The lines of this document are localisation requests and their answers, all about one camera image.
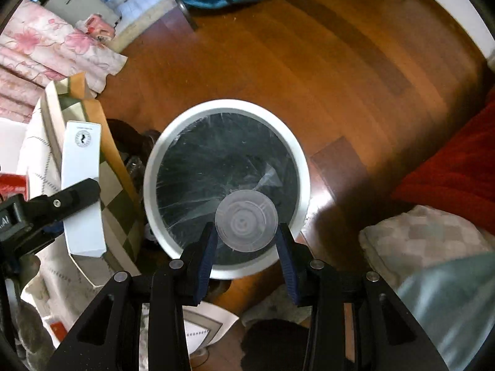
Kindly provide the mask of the light teal blanket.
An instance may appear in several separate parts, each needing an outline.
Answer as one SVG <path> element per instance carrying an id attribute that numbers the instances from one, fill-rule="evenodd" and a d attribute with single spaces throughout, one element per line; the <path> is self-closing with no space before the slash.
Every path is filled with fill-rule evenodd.
<path id="1" fill-rule="evenodd" d="M 467 370 L 494 328 L 494 253 L 417 271 L 397 294 L 448 369 Z"/>

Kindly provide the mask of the pink floral curtain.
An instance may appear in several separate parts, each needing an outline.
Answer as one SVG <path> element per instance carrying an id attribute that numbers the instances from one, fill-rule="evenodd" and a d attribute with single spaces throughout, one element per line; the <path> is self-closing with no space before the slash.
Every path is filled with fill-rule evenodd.
<path id="1" fill-rule="evenodd" d="M 23 0 L 1 33 L 1 117 L 28 123 L 46 85 L 81 72 L 92 94 L 127 62 L 45 7 Z"/>

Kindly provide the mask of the white appliance by window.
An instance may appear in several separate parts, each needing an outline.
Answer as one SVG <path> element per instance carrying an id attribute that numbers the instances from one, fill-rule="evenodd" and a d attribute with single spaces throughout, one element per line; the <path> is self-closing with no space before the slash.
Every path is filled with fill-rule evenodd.
<path id="1" fill-rule="evenodd" d="M 104 0 L 47 0 L 42 5 L 72 26 L 93 14 L 99 14 L 112 27 L 122 19 L 120 12 Z"/>

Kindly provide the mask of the white patterned tablecloth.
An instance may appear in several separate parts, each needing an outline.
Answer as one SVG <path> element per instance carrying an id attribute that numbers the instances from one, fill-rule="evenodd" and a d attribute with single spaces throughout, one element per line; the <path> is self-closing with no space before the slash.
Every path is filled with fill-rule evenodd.
<path id="1" fill-rule="evenodd" d="M 101 188 L 97 201 L 65 220 L 61 237 L 41 252 L 47 301 L 72 326 L 114 273 L 138 275 L 134 261 L 143 234 L 134 186 L 83 75 L 45 87 L 19 167 L 28 177 L 30 198 L 51 197 L 87 178 Z"/>

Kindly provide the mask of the white long carton box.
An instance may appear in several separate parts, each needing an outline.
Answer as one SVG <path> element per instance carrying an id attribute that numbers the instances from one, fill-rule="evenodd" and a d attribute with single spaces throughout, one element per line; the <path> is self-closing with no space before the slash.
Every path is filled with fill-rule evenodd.
<path id="1" fill-rule="evenodd" d="M 101 125 L 66 123 L 61 187 L 75 195 L 75 213 L 64 219 L 67 248 L 72 255 L 99 258 L 106 252 L 100 204 L 100 153 Z"/>

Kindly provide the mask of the clear plastic lid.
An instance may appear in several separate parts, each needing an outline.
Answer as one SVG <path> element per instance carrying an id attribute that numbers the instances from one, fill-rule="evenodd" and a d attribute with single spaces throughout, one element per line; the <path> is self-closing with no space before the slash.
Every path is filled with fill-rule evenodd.
<path id="1" fill-rule="evenodd" d="M 270 244 L 278 228 L 278 212 L 271 199 L 259 191 L 238 190 L 217 207 L 215 226 L 231 249 L 251 253 Z"/>

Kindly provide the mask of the checked grey pillow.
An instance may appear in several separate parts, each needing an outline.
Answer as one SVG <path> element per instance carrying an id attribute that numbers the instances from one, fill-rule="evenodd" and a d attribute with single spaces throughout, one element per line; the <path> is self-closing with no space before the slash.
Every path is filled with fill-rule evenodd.
<path id="1" fill-rule="evenodd" d="M 494 251 L 494 236 L 487 231 L 423 205 L 367 226 L 359 243 L 371 268 L 394 289 L 425 268 Z"/>

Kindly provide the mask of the white round trash bin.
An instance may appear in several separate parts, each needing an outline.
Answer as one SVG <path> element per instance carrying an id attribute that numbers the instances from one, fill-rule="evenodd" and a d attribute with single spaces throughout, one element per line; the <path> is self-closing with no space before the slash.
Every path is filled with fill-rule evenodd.
<path id="1" fill-rule="evenodd" d="M 173 259 L 199 239 L 229 194 L 269 197 L 298 235 L 310 201 L 301 145 L 270 111 L 245 100 L 210 100 L 174 119 L 153 147 L 144 176 L 144 207 L 153 235 Z"/>

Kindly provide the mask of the red blanket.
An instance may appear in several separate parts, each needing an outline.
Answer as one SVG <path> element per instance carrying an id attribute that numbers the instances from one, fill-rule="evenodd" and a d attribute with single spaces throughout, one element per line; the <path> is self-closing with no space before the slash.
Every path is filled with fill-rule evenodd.
<path id="1" fill-rule="evenodd" d="M 392 199 L 426 205 L 494 233 L 494 91 L 484 108 L 408 174 Z"/>

